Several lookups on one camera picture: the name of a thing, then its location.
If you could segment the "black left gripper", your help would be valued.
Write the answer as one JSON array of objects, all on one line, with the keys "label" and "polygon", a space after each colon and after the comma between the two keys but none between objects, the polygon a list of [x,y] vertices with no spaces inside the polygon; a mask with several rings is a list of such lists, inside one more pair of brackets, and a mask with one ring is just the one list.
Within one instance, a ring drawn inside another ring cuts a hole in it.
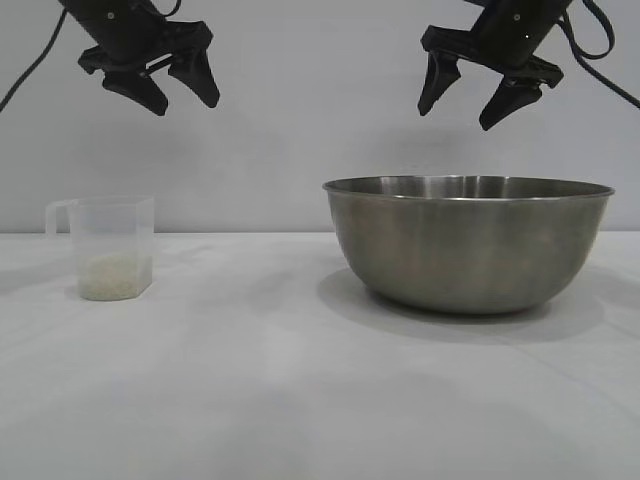
[{"label": "black left gripper", "polygon": [[[171,57],[168,74],[188,87],[207,107],[216,107],[220,91],[207,49],[213,34],[202,22],[171,21],[150,1],[63,1],[61,5],[96,42],[78,64],[97,70],[141,72],[160,57]],[[168,99],[158,85],[139,74],[106,74],[104,89],[122,95],[158,116]]]}]

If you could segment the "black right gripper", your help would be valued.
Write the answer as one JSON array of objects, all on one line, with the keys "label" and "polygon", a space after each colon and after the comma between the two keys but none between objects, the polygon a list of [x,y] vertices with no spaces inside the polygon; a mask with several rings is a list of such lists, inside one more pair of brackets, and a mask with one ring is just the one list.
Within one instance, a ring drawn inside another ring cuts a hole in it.
[{"label": "black right gripper", "polygon": [[468,30],[431,25],[421,43],[428,53],[418,111],[426,116],[460,79],[460,59],[504,76],[479,116],[484,131],[542,97],[540,83],[555,87],[560,68],[535,51],[562,13],[563,1],[480,1],[479,17]]}]

